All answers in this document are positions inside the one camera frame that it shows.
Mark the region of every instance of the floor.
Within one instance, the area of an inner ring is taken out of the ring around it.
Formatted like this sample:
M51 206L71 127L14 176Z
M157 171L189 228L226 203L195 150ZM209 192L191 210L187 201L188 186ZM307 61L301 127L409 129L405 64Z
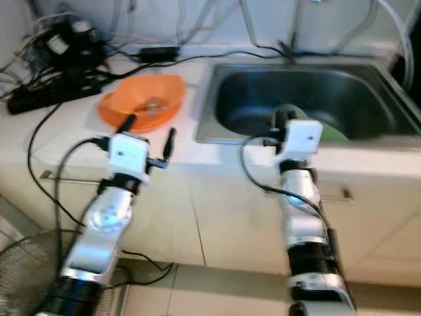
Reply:
M145 278L145 269L131 270ZM421 288L352 288L358 315L421 316ZM121 316L279 316L288 315L289 305L282 276L177 265L156 284L130 286Z

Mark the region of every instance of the black cable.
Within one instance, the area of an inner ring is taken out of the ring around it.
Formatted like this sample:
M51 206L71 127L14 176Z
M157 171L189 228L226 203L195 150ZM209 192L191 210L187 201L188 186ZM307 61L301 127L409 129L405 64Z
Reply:
M125 51L122 51L119 47L115 47L112 44L105 43L105 45L108 46L108 47L110 47L113 51L115 51L116 54L123 55L123 56L127 57L129 60L133 61L134 63L140 64L140 62L136 59L136 56L135 55L133 56L131 54L128 54Z
M247 33L249 34L249 38L250 38L250 41L253 44L253 46L255 46L257 48L270 49L272 51L277 52L281 56L285 56L284 52L280 51L279 49L277 49L275 47L271 47L271 46L261 45L257 42L255 29L253 27L253 21L251 19L250 10L249 10L249 6L247 4L247 0L238 0L238 2L239 2L239 5L241 7L241 12L243 13L243 18L244 18L245 26L247 28Z
M123 285L150 285L150 284L154 284L154 283L162 280L164 277L166 277L171 272L173 266L174 266L174 263L170 263L168 266L166 266L166 268L164 269L165 273L162 274L160 277L156 278L155 280L148 281L148 282L121 282L121 283L109 286L107 289L114 289L114 288L118 288L119 286L123 286Z
M36 82L38 82L39 80L41 80L42 78L44 78L45 76L48 76L52 73L56 72L56 70L54 68L51 68L49 66L41 69L37 75L35 75L28 83L28 85L30 84L35 84Z
M70 214L60 203L60 201L57 201L38 181L36 178L34 171L32 169L32 148L34 146L35 138L39 132L39 129L44 125L44 123L61 107L62 103L59 103L56 105L42 120L38 123L38 125L35 127L34 132L32 133L32 136L29 141L28 145L28 152L26 156L26 166L28 168L29 174L32 178L32 180L35 182L36 186L53 202L57 203L57 205L66 213L67 216L72 219L75 223L78 223L78 220L73 217L72 214Z
M60 165L57 169L57 175L54 179L54 200L60 201L60 180L61 180L61 174L63 172L64 166L66 165L66 162L68 161L69 157L82 145L84 144L94 144L95 138L90 138L87 140L82 140L78 142L76 145L74 145L70 150L67 151L67 153L62 158ZM61 236L61 212L59 209L58 203L54 203L54 214L56 218L56 229L57 229L57 264L58 269L61 268L62 265L62 236ZM77 222L78 229L80 229L80 226L83 225L81 221Z
M199 32L201 29L203 23L205 23L206 18L208 17L212 6L215 4L216 0L207 0L205 4L203 5L203 8L201 12L199 13L199 18L197 18L193 28L191 29L191 32L189 33L188 37L184 40L182 40L179 44L180 46L183 46L187 43L189 43Z
M306 199L303 196L300 196L299 194L295 194L292 192L288 192L285 190L281 190L281 189L276 189L276 188L272 188L270 186L267 186L265 184L261 184L260 182L258 182L249 172L247 165L245 164L245 159L244 159L244 148L245 146L247 146L250 142L252 142L253 140L257 139L257 138L264 138L264 137L268 137L268 133L267 132L263 132L260 134L256 134L254 136L251 136L250 138L247 138L240 146L239 149L239 159L240 159L240 163L241 166L244 170L245 175L247 176L247 178L256 186L258 186L259 188L265 190L265 191L269 191L269 192L274 192L277 194L283 194L285 196L291 196L293 198L299 199L300 201L308 204L309 206L311 206L316 212L317 214L314 214L312 212L309 212L306 209L302 209L304 212L308 213L309 215L315 216L315 217L319 217L322 222L324 223L324 226L326 228L326 232L327 232L327 241L330 245L330 251L334 257L334 261L335 261L335 265L336 265L336 270L337 273L342 277L344 283L345 283L345 287L350 295L350 299L351 302L354 305L354 308L357 309L357 305L355 304L354 298L352 296L352 291L351 291L351 287L349 286L349 284L346 281L345 278L345 272L343 270L342 267L342 263L341 263L341 259L340 259L340 255L339 255L339 247L337 246L337 238L335 235L335 230L330 226L328 219L326 218L325 214L324 214L324 210L323 210L323 204L322 202L319 203L319 205L314 204L312 201L310 201L309 199Z
M322 210L320 209L320 206L314 204L312 201L310 201L309 199L306 199L303 196L300 196L299 194L295 194L293 192L288 192L285 190L281 190L281 189L276 189L273 188L271 186L267 186L265 184L261 184L259 181L257 181L249 172L249 169L247 168L247 165L245 163L245 159L244 159L244 148L245 146L247 146L248 144L250 144L250 142L252 142L253 140L256 140L257 138L264 138L264 137L268 137L268 133L261 133L261 134L257 134L254 136L251 136L250 138L247 138L240 146L239 149L239 160L241 163L241 166L244 170L245 175L247 176L247 178L256 186L258 186L259 188L263 189L264 191L268 191L268 192L274 192L277 194L283 194L285 196L291 196L293 198L299 199L300 201L308 204L312 209L314 209L316 211L316 214L314 214L313 212L310 212L306 209L302 209L303 211L305 211L306 213L315 216L315 217L320 217L326 227L326 229L330 228L330 224L326 218L326 216L323 214Z
M221 58L221 57L227 57L230 55L234 55L234 54L245 54L245 55L250 55L250 56L254 56L254 57L258 57L258 58L263 58L263 59L272 59L272 58L278 58L279 56L264 56L264 55L259 55L256 53L252 53L250 51L230 51L227 53L223 53L223 54L219 54L219 55L198 55L198 56L192 56L192 57L186 57L185 59L180 59L179 61L174 61L173 63L167 63L167 64L161 64L161 63L149 63L149 64L142 64L139 65L138 67L136 67L135 69L132 69L128 72L125 72L124 74L113 74L111 72L105 72L102 70L95 70L96 74L102 74L110 79L113 80L117 80L117 79L124 79L126 77L129 77L135 73L137 73L138 71L141 70L145 70L148 68L160 68L160 67L170 67L170 66L174 66L174 65L178 65L180 63L184 63L185 61L190 61L193 59L200 59L200 58Z
M357 25L355 28L353 28L350 32L348 32L332 49L332 54L338 54L340 51L342 51L349 42L351 42L356 36L363 33L365 30L367 30L373 21L375 20L375 17L377 15L378 11L378 1L377 0L370 0L370 8L368 9L367 15L365 19Z
M143 257L143 258L145 258L146 260L148 260L153 266L155 266L158 270L160 270L160 271L165 271L167 268L168 268L168 266L167 267L165 267L165 268L161 268L159 265L158 265L158 263L156 263L155 261L153 261L150 257L148 257L147 255L144 255L144 254L142 254L142 253L139 253L139 252L132 252L132 251L127 251L127 250L122 250L121 251L122 253L125 253L126 255L137 255L137 256L139 256L139 257Z
M62 176L62 172L64 170L64 168L66 167L66 164L68 162L68 160L70 159L70 156L81 146L85 145L85 144L97 144L98 139L97 138L88 138L85 140L81 140L78 143L76 143L75 145L73 145L63 156L63 158L61 159L61 162L59 164L59 167L57 169L57 175L54 179L54 199L55 201L60 201L60 181L61 181L61 176ZM96 200L97 196L95 196L90 203L87 205L87 207L84 209L84 212L82 213L82 215L79 218L79 221L76 221L75 223L77 224L76 230L79 232L80 231L80 227L85 226L83 224L84 221L84 217L85 214L87 212L87 210L89 209L89 207L92 205L92 203ZM59 213L59 205L57 203L55 203L55 214L57 214L57 212ZM57 228L57 230L60 232L61 231L61 224L59 223L59 227ZM148 262L150 262L154 267L156 267L159 271L165 271L167 267L165 268L161 268L155 261L153 261L150 257L148 257L147 255L144 255L142 253L138 253L138 252L132 252L132 251L127 251L127 250L122 250L123 253L128 254L128 255L137 255L140 257L145 258L146 260L148 260ZM57 258L62 258L62 254L57 250Z

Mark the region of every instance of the cabinet handle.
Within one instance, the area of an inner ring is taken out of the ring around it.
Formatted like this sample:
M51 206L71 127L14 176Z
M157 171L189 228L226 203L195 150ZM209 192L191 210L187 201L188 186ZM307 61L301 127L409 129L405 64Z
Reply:
M322 196L322 201L324 203L346 203L351 205L357 204L351 191L346 188L341 189L341 196Z
M51 181L55 180L55 177L53 176L53 171L51 170L45 170L39 178L41 180L51 180ZM73 179L73 178L61 178L60 182L75 183L75 184L88 184L88 185L99 184L98 180L82 180L82 179Z

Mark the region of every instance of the orange bowl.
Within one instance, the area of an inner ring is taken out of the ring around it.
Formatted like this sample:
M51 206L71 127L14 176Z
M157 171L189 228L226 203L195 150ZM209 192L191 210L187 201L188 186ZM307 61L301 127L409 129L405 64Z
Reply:
M145 132L168 122L180 109L185 94L186 84L178 75L132 76L99 101L98 113L114 128L135 113L137 120L130 131Z

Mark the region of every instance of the robotic arm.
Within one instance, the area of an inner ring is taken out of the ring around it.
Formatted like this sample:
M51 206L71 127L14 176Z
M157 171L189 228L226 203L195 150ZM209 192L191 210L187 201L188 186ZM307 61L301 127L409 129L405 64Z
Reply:
M335 231L323 214L316 172L310 168L322 125L316 120L295 118L294 112L276 111L269 139L264 141L264 145L276 148L275 164L280 171L282 189L258 184L265 190L281 193L284 240L291 270L288 287L295 302L289 314L355 315L356 307L341 268ZM246 168L245 171L257 184Z
M149 140L127 132L135 119L130 115L113 137L101 139L112 176L102 181L99 195L86 211L86 228L70 249L37 316L93 315L109 284L139 187L149 182L151 167L167 167L175 135L172 128L163 159L151 159Z

